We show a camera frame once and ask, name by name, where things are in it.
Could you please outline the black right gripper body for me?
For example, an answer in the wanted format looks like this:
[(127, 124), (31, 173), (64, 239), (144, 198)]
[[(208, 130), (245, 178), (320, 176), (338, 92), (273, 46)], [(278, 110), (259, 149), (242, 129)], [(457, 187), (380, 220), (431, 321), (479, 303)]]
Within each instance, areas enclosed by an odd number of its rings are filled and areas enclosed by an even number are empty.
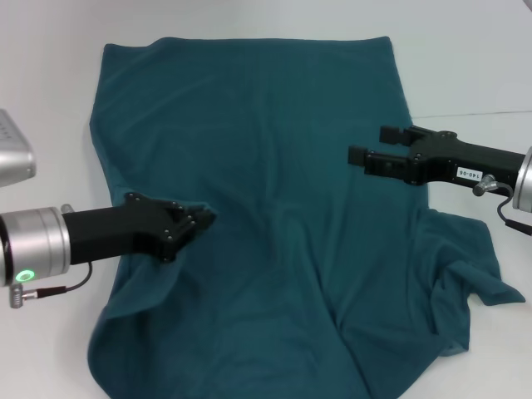
[(465, 143), (450, 131), (405, 130), (410, 148), (405, 181), (412, 185), (446, 182), (474, 187), (487, 175), (514, 188), (525, 156)]

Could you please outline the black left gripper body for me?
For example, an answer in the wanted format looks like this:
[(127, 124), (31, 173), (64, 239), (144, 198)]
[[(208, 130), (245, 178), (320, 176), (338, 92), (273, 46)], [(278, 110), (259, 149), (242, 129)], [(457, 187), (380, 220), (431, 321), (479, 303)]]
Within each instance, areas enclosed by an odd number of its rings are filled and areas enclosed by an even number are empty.
[(120, 205), (63, 214), (71, 262), (83, 264), (126, 254), (173, 260), (165, 256), (165, 235), (190, 222), (172, 219), (172, 203), (129, 192)]

